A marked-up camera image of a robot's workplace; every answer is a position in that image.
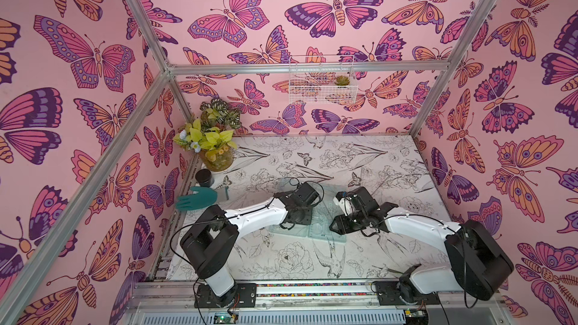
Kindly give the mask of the clear triangle ruler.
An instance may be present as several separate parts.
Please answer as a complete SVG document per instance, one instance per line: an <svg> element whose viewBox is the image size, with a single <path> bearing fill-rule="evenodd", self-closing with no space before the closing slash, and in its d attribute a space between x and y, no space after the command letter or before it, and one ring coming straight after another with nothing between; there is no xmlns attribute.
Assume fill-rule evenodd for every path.
<svg viewBox="0 0 578 325"><path fill-rule="evenodd" d="M317 206L313 209L312 222L309 225L307 237L313 240L328 241L335 243L346 243L346 237L334 233L330 229L335 216L341 215L338 208Z"/></svg>

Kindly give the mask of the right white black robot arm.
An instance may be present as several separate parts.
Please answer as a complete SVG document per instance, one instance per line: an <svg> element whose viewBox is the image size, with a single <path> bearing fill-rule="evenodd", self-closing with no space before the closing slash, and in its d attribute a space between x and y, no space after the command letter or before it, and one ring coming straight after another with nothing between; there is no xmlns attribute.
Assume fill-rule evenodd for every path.
<svg viewBox="0 0 578 325"><path fill-rule="evenodd" d="M330 230L339 235L388 233L410 237L442 251L448 260L440 265L414 265L399 278L397 289L406 304L419 295L461 292L476 300L490 300L514 270L514 265L489 231L477 221L442 221L402 208L379 204L365 187L338 192L334 204L342 210Z"/></svg>

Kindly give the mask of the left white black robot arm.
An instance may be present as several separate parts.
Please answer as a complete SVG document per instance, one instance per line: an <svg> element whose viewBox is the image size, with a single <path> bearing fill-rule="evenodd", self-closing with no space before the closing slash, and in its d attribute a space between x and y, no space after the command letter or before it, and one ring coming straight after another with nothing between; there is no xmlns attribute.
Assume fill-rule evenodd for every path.
<svg viewBox="0 0 578 325"><path fill-rule="evenodd" d="M310 225L313 209L324 195L323 189L305 182L243 209L224 210L214 204L205 209L196 222L186 225L187 231L179 240L179 246L202 282L194 288L195 307L253 307L250 297L255 294L256 285L238 284L227 269L236 242L265 227Z"/></svg>

